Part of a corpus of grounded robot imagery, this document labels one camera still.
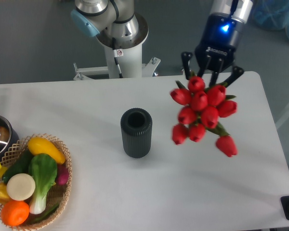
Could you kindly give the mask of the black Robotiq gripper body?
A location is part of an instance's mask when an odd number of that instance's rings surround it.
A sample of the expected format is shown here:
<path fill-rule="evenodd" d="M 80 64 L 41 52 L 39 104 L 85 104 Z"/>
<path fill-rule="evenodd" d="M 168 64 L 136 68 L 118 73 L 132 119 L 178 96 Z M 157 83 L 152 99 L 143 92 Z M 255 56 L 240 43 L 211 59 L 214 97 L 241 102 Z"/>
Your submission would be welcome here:
<path fill-rule="evenodd" d="M 200 43 L 195 48 L 199 72 L 223 72 L 233 65 L 244 23 L 226 14 L 208 17 Z"/>

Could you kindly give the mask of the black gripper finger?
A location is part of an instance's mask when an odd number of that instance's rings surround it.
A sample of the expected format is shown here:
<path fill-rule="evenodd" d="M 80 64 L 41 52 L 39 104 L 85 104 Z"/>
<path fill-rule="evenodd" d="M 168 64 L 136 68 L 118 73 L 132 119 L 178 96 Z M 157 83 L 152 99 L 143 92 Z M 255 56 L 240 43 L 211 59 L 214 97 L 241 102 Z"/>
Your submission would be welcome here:
<path fill-rule="evenodd" d="M 239 66 L 233 66 L 231 75 L 223 82 L 223 85 L 227 88 L 234 83 L 239 77 L 244 74 L 244 69 Z"/>
<path fill-rule="evenodd" d="M 192 59 L 193 54 L 191 52 L 184 51 L 181 53 L 181 60 L 183 64 L 185 78 L 187 80 L 190 79 L 191 71 L 190 71 L 190 60 Z"/>

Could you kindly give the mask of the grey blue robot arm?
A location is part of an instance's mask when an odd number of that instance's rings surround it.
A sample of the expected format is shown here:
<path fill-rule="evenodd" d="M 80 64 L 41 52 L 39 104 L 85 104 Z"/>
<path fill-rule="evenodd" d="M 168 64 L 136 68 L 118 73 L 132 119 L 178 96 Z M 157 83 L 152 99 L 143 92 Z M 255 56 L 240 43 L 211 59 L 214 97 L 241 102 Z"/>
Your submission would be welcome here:
<path fill-rule="evenodd" d="M 218 75 L 231 68 L 225 80 L 231 85 L 244 70 L 235 65 L 235 52 L 242 30 L 253 6 L 251 0 L 216 0 L 213 2 L 206 26 L 194 52 L 183 52 L 183 73 L 191 77 L 189 62 L 195 57 L 198 76 L 211 71 L 210 85 Z M 152 77 L 160 63 L 154 57 L 142 62 L 142 45 L 148 36 L 146 20 L 135 12 L 132 0 L 77 0 L 71 18 L 78 29 L 90 38 L 97 38 L 103 45 L 105 67 L 76 68 L 75 80 L 90 76 L 108 75 L 109 78 Z"/>

